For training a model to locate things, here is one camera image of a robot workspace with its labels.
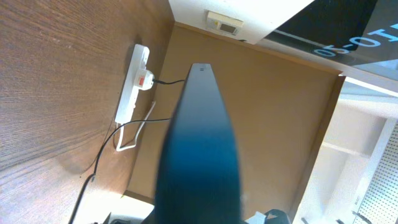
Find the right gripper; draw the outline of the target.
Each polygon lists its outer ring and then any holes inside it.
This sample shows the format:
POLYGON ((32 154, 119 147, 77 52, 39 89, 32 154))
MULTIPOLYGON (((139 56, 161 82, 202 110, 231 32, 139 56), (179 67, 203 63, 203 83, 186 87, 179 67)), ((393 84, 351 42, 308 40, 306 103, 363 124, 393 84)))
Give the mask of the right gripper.
POLYGON ((284 211, 271 209, 266 213, 256 212, 244 224, 291 224, 291 221, 284 211))

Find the blue Samsung smartphone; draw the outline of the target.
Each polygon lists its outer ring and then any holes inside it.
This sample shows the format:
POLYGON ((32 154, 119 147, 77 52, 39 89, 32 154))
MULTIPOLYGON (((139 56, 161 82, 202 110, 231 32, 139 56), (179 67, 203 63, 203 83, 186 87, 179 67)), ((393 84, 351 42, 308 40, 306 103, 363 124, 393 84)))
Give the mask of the blue Samsung smartphone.
POLYGON ((239 155, 212 67, 194 63, 165 135, 156 223, 239 223, 239 155))

